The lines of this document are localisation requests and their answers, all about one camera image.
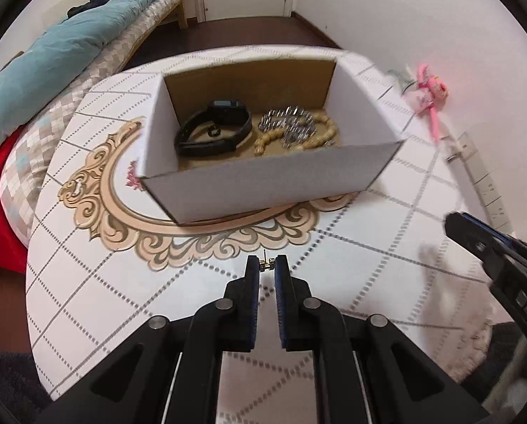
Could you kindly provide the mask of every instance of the teal blanket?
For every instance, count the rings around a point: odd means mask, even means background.
[[[0,144],[73,81],[151,3],[110,0],[50,27],[0,72]]]

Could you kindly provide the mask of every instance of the tablecloth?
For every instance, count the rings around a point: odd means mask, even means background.
[[[144,84],[159,73],[258,58],[345,56],[408,137],[364,192],[178,226],[134,168]],[[30,338],[57,399],[154,314],[188,317],[222,296],[249,254],[286,254],[293,275],[344,314],[389,317],[460,379],[485,355],[494,300],[479,263],[442,229],[462,198],[426,123],[368,59],[301,46],[240,46],[156,61],[101,81],[67,127],[35,212],[27,270]],[[280,347],[273,272],[261,275],[257,342],[225,353],[218,422],[316,421],[311,353]]]

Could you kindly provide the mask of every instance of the pink toy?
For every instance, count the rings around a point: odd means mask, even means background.
[[[438,113],[436,109],[437,101],[444,101],[448,96],[448,87],[438,76],[428,74],[428,65],[423,64],[418,68],[417,80],[418,90],[405,94],[405,100],[415,113],[422,113],[428,110],[430,113],[430,131],[432,138],[438,144],[440,141],[440,130]]]

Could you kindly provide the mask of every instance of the baseboard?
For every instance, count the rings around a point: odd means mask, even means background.
[[[316,36],[322,38],[324,40],[324,43],[329,48],[335,48],[335,49],[341,49],[340,45],[336,43],[332,38],[330,38],[326,33],[324,33],[321,29],[319,29],[316,25],[314,25],[309,20],[302,17],[299,13],[296,11],[291,12],[291,17],[294,17],[295,19],[300,20],[309,30],[311,30]]]

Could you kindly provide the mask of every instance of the wall socket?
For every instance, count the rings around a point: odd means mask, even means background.
[[[479,155],[479,151],[472,154],[469,159],[466,159],[465,161],[466,166],[472,175],[474,183],[477,183],[479,180],[485,177],[485,175],[489,175],[489,172],[487,171],[487,168],[485,167],[485,164]]]
[[[466,132],[460,135],[460,137],[458,138],[458,144],[459,150],[462,152],[462,158],[464,159],[464,161],[467,161],[469,157],[477,151],[477,148],[475,148],[472,139],[470,139],[469,135]]]
[[[505,206],[503,205],[501,198],[496,199],[487,206],[487,213],[491,220],[491,226],[494,228],[499,228],[509,222],[509,217],[507,217]]]
[[[481,180],[479,180],[475,184],[475,189],[483,201],[483,205],[486,207],[500,197],[499,192],[495,189],[495,185],[493,184],[493,178],[491,178],[491,174],[486,175]]]

